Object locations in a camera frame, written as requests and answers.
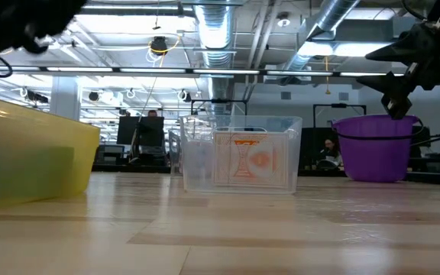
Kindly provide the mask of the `purple plastic bucket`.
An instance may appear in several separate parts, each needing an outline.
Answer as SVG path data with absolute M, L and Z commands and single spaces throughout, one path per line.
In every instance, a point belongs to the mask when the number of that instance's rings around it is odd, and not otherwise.
M 389 115 L 344 118 L 332 124 L 345 174 L 352 180 L 395 183 L 406 177 L 416 116 Z

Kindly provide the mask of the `white column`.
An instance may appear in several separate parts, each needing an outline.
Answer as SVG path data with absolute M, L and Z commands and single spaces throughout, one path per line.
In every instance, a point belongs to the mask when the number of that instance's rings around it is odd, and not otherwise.
M 77 77 L 54 76 L 50 95 L 50 113 L 78 121 L 82 94 Z

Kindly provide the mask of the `black background equipment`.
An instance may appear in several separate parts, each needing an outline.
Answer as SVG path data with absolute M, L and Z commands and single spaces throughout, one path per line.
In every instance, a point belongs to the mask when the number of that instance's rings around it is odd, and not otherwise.
M 418 146 L 411 146 L 408 170 L 422 173 L 440 173 L 440 141 L 429 142 L 440 138 L 440 134 L 431 135 L 428 127 L 413 126 L 415 135 L 411 144 L 422 142 Z

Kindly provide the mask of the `person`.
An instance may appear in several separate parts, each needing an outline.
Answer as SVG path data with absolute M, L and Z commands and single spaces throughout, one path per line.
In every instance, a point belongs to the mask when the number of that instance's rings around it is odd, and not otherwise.
M 342 165 L 338 143 L 332 139 L 325 139 L 325 146 L 319 153 L 316 168 L 318 170 L 340 170 Z
M 146 117 L 161 117 L 157 114 L 155 110 L 150 110 Z M 139 145 L 139 157 L 143 164 L 151 166 L 165 166 L 167 164 L 166 159 L 166 145 L 165 145 L 165 135 L 163 139 L 163 144 L 158 146 L 141 146 Z

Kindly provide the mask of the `yellow translucent bin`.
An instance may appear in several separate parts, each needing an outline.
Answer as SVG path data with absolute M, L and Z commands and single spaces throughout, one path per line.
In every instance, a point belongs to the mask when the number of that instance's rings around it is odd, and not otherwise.
M 86 190 L 99 134 L 97 127 L 0 100 L 0 156 L 44 147 L 74 149 L 70 190 L 54 198 L 79 195 Z

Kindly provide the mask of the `black computer monitor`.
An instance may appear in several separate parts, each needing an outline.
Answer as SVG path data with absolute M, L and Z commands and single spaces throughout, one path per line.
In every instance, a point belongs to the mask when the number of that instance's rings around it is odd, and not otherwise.
M 299 171 L 311 170 L 322 159 L 325 141 L 338 144 L 338 137 L 331 128 L 303 128 L 299 155 Z
M 119 118 L 117 144 L 131 144 L 133 137 L 141 146 L 163 144 L 164 117 L 126 117 Z

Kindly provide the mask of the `silver ceiling pipe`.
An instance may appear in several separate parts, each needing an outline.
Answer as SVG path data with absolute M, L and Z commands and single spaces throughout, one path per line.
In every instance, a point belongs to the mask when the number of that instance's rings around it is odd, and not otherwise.
M 116 15 L 116 16 L 196 16 L 191 5 L 181 1 L 126 2 L 112 0 L 89 0 L 81 9 L 81 15 Z

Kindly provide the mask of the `long light bar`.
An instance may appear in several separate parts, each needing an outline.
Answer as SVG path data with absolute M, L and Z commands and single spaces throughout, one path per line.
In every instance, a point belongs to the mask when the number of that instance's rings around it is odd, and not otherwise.
M 378 76 L 384 73 L 339 72 L 339 71 L 286 71 L 286 70 L 235 70 L 235 69 L 198 69 L 198 68 L 166 68 L 166 67 L 84 67 L 84 66 L 13 66 L 10 70 L 0 66 L 0 77 L 9 77 L 12 73 L 20 74 L 70 74 L 70 75 L 130 75 L 130 76 L 315 76 L 315 77 L 348 77 Z

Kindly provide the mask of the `clear plastic bin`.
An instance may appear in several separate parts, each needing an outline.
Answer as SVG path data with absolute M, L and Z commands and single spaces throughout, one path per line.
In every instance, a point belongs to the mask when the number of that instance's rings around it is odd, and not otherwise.
M 170 173 L 172 176 L 183 175 L 183 152 L 181 147 L 181 136 L 179 130 L 169 130 L 169 156 L 170 156 Z

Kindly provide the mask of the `small clear plastic container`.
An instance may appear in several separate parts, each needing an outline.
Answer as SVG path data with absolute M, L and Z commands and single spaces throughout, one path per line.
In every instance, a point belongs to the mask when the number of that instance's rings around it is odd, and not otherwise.
M 296 191 L 303 120 L 296 116 L 190 115 L 181 118 L 183 182 L 186 191 L 205 193 L 293 194 Z M 213 183 L 214 133 L 284 133 L 288 136 L 288 188 L 216 186 Z

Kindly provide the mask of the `silver air duct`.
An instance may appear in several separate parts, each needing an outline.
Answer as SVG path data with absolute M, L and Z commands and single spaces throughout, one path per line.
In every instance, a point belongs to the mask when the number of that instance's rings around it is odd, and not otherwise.
M 232 0 L 199 0 L 194 7 L 198 20 L 198 32 L 203 49 L 203 66 L 211 70 L 233 68 L 235 7 Z M 209 98 L 211 100 L 232 100 L 233 76 L 206 73 Z
M 337 27 L 349 15 L 361 0 L 324 0 L 316 15 L 303 20 L 296 34 L 298 50 L 286 62 L 283 70 L 300 71 L 316 53 L 309 51 L 314 48 L 321 50 L 322 47 L 313 43 L 311 39 L 320 34 L 335 35 Z

